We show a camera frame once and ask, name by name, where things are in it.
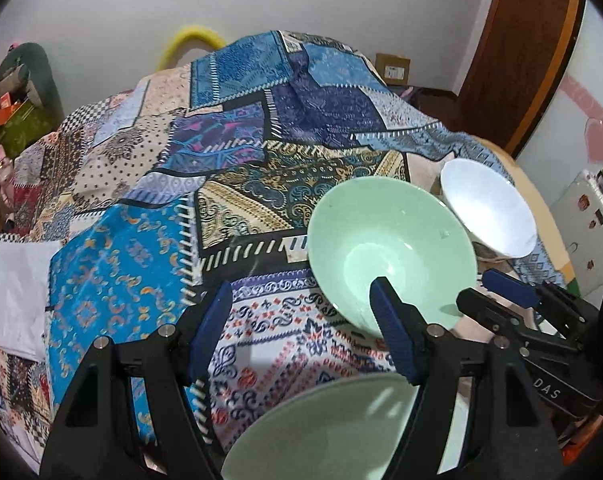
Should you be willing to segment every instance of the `metal screw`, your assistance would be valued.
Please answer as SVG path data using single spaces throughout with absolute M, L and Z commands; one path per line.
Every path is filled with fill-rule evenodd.
M 157 329 L 157 332 L 159 335 L 161 335 L 162 337 L 170 337 L 175 333 L 175 325 L 172 325 L 170 323 L 166 323 L 165 325 L 160 326 Z
M 495 336 L 493 342 L 497 348 L 501 348 L 502 350 L 510 346 L 510 341 L 508 341 L 508 338 L 502 335 Z
M 93 346 L 99 350 L 108 346 L 108 338 L 105 335 L 101 335 L 93 341 Z
M 428 332 L 428 335 L 431 335 L 432 337 L 441 337 L 445 333 L 443 326 L 435 323 L 428 325 L 425 330 Z

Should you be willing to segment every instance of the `white cloth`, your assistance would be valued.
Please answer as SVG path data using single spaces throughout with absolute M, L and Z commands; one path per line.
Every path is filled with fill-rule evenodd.
M 60 242 L 0 245 L 0 348 L 9 354 L 44 361 L 44 310 L 48 273 Z

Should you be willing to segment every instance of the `bowl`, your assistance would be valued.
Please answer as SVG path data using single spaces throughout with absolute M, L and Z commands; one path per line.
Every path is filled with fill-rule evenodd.
M 469 232 L 477 257 L 523 258 L 537 243 L 537 225 L 520 192 L 495 170 L 455 158 L 441 170 L 443 201 Z
M 222 477 L 381 480 L 418 391 L 395 373 L 338 379 L 306 390 L 261 416 L 238 438 Z M 469 405 L 457 393 L 440 473 L 459 463 L 468 415 Z
M 312 272 L 338 312 L 381 337 L 369 302 L 379 276 L 426 322 L 452 328 L 457 294 L 474 286 L 477 261 L 466 230 L 437 198 L 382 176 L 348 180 L 328 191 L 308 226 Z

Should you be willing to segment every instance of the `mint green bowl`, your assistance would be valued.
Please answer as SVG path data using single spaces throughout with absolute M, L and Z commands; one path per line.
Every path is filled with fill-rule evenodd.
M 426 322 L 447 329 L 462 316 L 457 294 L 477 279 L 475 254 L 456 216 L 430 193 L 395 178 L 354 178 L 328 191 L 310 217 L 307 243 L 328 301 L 378 337 L 368 299 L 378 276 Z

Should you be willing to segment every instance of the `bowl rim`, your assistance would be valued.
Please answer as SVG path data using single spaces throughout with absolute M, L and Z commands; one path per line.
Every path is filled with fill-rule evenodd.
M 512 260 L 515 258 L 524 258 L 526 256 L 528 256 L 532 251 L 534 251 L 534 248 L 537 244 L 537 238 L 539 237 L 539 231 L 537 230 L 537 221 L 535 219 L 535 216 L 533 214 L 533 210 L 531 209 L 531 207 L 528 205 L 528 202 L 526 202 L 526 199 L 521 195 L 521 193 L 519 192 L 519 190 L 517 189 L 516 186 L 514 186 L 513 184 L 510 183 L 510 181 L 503 176 L 502 174 L 499 174 L 497 171 L 493 170 L 493 168 L 491 168 L 490 166 L 487 166 L 486 164 L 482 164 L 481 162 L 478 162 L 476 160 L 472 160 L 472 158 L 464 158 L 464 157 L 455 157 L 453 158 L 453 160 L 448 160 L 444 165 L 443 168 L 441 168 L 441 174 L 440 174 L 440 182 L 441 182 L 441 194 L 446 197 L 446 192 L 444 190 L 444 178 L 445 178 L 445 174 L 450 173 L 450 170 L 447 171 L 446 168 L 453 168 L 454 166 L 458 166 L 459 164 L 471 164 L 471 165 L 475 165 L 475 166 L 480 166 L 482 168 L 482 171 L 489 171 L 493 176 L 496 176 L 498 180 L 502 180 L 503 182 L 505 182 L 506 184 L 508 184 L 508 186 L 510 186 L 513 190 L 515 190 L 516 192 L 516 196 L 518 197 L 518 199 L 526 206 L 526 209 L 528 210 L 528 213 L 530 213 L 531 218 L 533 219 L 533 226 L 534 226 L 534 233 L 531 235 L 531 240 L 533 241 L 532 246 L 530 247 L 530 250 L 527 250 L 527 252 L 521 252 L 521 253 L 508 253 L 507 251 L 502 251 L 496 247 L 493 247 L 491 244 L 489 244 L 488 242 L 486 242 L 486 240 L 480 236 L 479 234 L 477 234 L 475 231 L 473 231 L 472 229 L 470 229 L 462 220 L 461 218 L 459 218 L 459 213 L 457 213 L 453 203 L 446 199 L 447 202 L 447 206 L 451 209 L 451 211 L 454 213 L 454 215 L 457 217 L 457 219 L 459 219 L 459 222 L 461 222 L 461 224 L 463 225 L 463 227 L 465 229 L 467 229 L 470 233 L 472 233 L 472 235 L 477 238 L 477 240 L 479 240 L 482 244 L 484 244 L 486 247 L 494 250 L 495 252 L 497 252 L 498 254 L 504 256 L 507 260 Z
M 427 200 L 432 199 L 435 202 L 433 203 L 438 203 L 442 209 L 445 210 L 444 214 L 450 215 L 450 217 L 453 219 L 454 222 L 456 222 L 459 227 L 461 228 L 461 232 L 463 232 L 464 236 L 463 238 L 465 239 L 465 243 L 467 244 L 467 250 L 469 254 L 472 254 L 472 262 L 474 265 L 474 272 L 473 275 L 476 276 L 477 272 L 478 272 L 478 266 L 477 266 L 477 258 L 475 256 L 475 249 L 472 246 L 472 240 L 470 240 L 470 237 L 468 235 L 468 232 L 466 231 L 466 227 L 464 226 L 463 222 L 461 222 L 461 220 L 459 220 L 459 218 L 457 217 L 457 215 L 444 203 L 442 202 L 437 196 L 433 195 L 432 193 L 428 192 L 425 189 L 422 189 L 419 186 L 416 186 L 415 184 L 408 182 L 407 180 L 402 180 L 399 178 L 394 178 L 392 176 L 383 176 L 383 175 L 367 175 L 367 176 L 359 176 L 359 177 L 355 177 L 355 178 L 350 178 L 348 180 L 345 180 L 344 182 L 340 182 L 339 184 L 337 184 L 335 187 L 331 188 L 330 190 L 328 190 L 319 200 L 319 202 L 317 202 L 317 205 L 315 206 L 315 208 L 312 211 L 312 214 L 310 215 L 310 220 L 309 220 L 309 224 L 308 224 L 308 228 L 306 230 L 306 235 L 308 237 L 307 239 L 307 250 L 308 250 L 308 262 L 309 262 L 309 266 L 310 266 L 310 270 L 312 270 L 313 276 L 315 277 L 315 280 L 317 282 L 317 286 L 319 286 L 319 288 L 321 289 L 322 293 L 326 296 L 326 299 L 328 300 L 328 302 L 333 305 L 337 311 L 339 312 L 339 314 L 341 314 L 341 316 L 343 316 L 345 318 L 345 316 L 342 314 L 341 309 L 335 304 L 335 302 L 333 301 L 335 298 L 333 297 L 333 300 L 331 300 L 328 297 L 328 292 L 326 291 L 325 287 L 323 285 L 326 285 L 326 283 L 324 282 L 324 280 L 317 275 L 317 273 L 315 272 L 315 269 L 313 269 L 313 265 L 312 265 L 312 247 L 313 247 L 313 243 L 312 243 L 312 231 L 314 231 L 313 229 L 313 218 L 315 218 L 315 222 L 316 222 L 316 215 L 315 215 L 315 211 L 317 211 L 317 208 L 319 207 L 319 204 L 321 203 L 321 201 L 327 197 L 329 194 L 331 194 L 332 192 L 334 192 L 334 190 L 336 190 L 338 187 L 340 186 L 344 186 L 344 185 L 353 185 L 352 183 L 354 181 L 359 181 L 359 180 L 378 180 L 378 181 L 386 181 L 386 183 L 390 184 L 390 181 L 394 181 L 396 182 L 399 186 L 404 186 L 407 185 L 409 188 L 415 189 L 417 190 L 420 194 L 422 194 L 423 196 L 427 196 Z M 373 327 L 368 326 L 367 324 L 362 324 L 360 323 L 358 320 L 350 320 L 347 319 L 347 321 L 352 324 L 354 327 L 359 328 L 360 330 L 364 330 L 365 332 L 376 336 L 376 337 L 381 337 L 381 332 L 374 330 Z

